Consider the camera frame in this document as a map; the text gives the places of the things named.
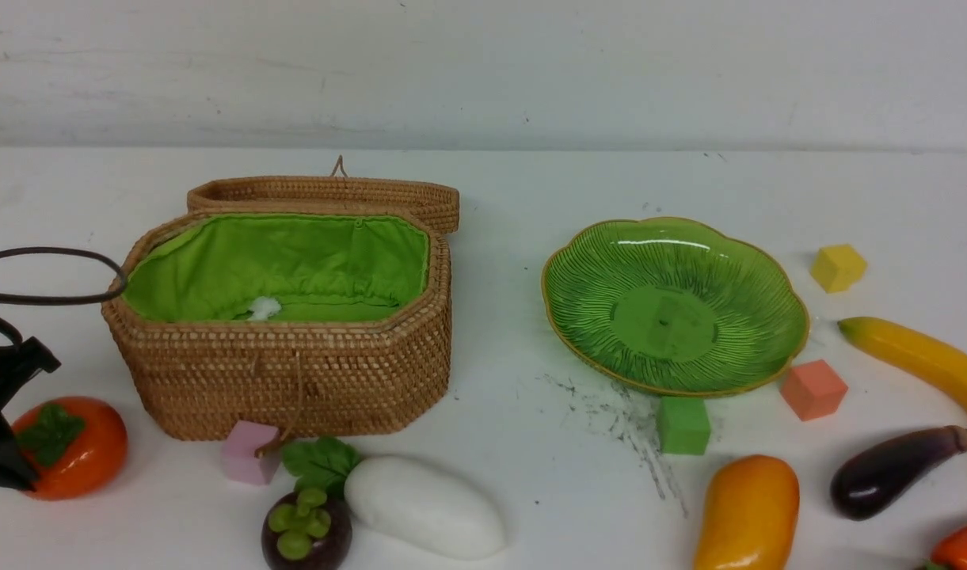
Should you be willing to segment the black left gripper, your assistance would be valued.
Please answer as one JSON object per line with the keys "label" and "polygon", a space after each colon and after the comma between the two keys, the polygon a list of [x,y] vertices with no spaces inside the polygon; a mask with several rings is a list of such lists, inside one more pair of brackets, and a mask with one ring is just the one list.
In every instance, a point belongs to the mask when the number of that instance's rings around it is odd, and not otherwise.
{"label": "black left gripper", "polygon": [[[37,338],[0,346],[0,423],[2,410],[26,383],[39,373],[53,373],[60,361]],[[0,431],[0,488],[34,490],[38,473],[25,458],[12,433]]]}

